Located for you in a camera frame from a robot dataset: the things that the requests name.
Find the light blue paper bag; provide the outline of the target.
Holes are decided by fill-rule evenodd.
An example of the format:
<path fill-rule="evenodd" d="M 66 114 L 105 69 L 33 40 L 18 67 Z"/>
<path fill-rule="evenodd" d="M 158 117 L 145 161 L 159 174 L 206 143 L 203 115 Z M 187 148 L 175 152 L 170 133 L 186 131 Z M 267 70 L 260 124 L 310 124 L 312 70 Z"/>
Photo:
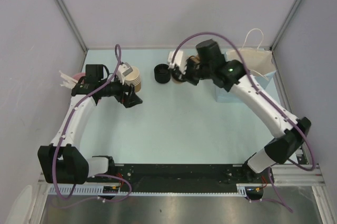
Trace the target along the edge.
<path fill-rule="evenodd" d="M 248 36 L 253 31 L 259 31 L 261 33 L 261 41 L 257 47 L 246 47 Z M 274 74 L 276 73 L 276 68 L 272 63 L 272 52 L 270 50 L 265 50 L 260 48 L 264 40 L 264 34 L 259 28 L 251 29 L 246 37 L 243 45 L 239 48 L 239 52 L 243 56 L 243 59 L 255 77 L 257 83 L 263 88 L 266 89 Z M 229 49 L 225 52 L 225 58 L 227 60 L 239 60 L 238 54 L 234 49 Z M 218 103 L 240 103 L 241 101 L 233 94 L 227 93 L 224 89 L 215 87 L 215 100 Z"/>

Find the pink cup holder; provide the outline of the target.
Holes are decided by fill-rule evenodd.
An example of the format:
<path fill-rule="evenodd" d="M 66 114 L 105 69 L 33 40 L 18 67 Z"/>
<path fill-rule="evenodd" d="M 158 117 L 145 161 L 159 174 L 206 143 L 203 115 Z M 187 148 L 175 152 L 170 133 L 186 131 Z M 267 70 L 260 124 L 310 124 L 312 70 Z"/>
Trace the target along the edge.
<path fill-rule="evenodd" d="M 72 78 L 74 79 L 74 80 L 76 80 L 76 81 L 79 81 L 79 79 L 81 78 L 81 77 L 84 77 L 85 76 L 85 73 L 77 73 L 77 74 L 75 74 L 74 76 L 72 76 Z"/>

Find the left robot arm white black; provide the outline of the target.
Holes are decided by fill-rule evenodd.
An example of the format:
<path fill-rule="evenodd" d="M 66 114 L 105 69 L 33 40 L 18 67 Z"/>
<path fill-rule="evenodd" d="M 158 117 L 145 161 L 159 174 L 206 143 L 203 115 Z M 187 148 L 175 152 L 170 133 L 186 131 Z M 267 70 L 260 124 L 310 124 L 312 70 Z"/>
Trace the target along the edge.
<path fill-rule="evenodd" d="M 62 75 L 71 88 L 71 103 L 56 136 L 47 146 L 40 146 L 37 156 L 47 183 L 82 185 L 97 175 L 112 181 L 117 169 L 111 156 L 85 158 L 80 142 L 93 110 L 104 97 L 114 97 L 125 108 L 140 105 L 136 94 L 141 88 L 140 72 L 135 66 L 121 63 L 111 82 L 111 73 L 102 64 L 88 64 L 77 77 Z"/>

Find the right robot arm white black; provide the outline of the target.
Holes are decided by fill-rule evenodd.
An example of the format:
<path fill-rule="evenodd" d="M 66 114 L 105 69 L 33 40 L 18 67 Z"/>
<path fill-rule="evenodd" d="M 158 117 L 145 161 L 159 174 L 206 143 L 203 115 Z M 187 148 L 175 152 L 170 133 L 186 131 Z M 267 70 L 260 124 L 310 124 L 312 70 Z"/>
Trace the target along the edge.
<path fill-rule="evenodd" d="M 287 111 L 259 85 L 239 60 L 227 60 L 216 41 L 205 40 L 196 46 L 197 56 L 177 49 L 168 59 L 172 77 L 178 82 L 197 85 L 204 79 L 235 95 L 266 125 L 273 139 L 245 163 L 243 177 L 256 182 L 274 164 L 285 163 L 305 142 L 311 127 L 308 118 Z"/>

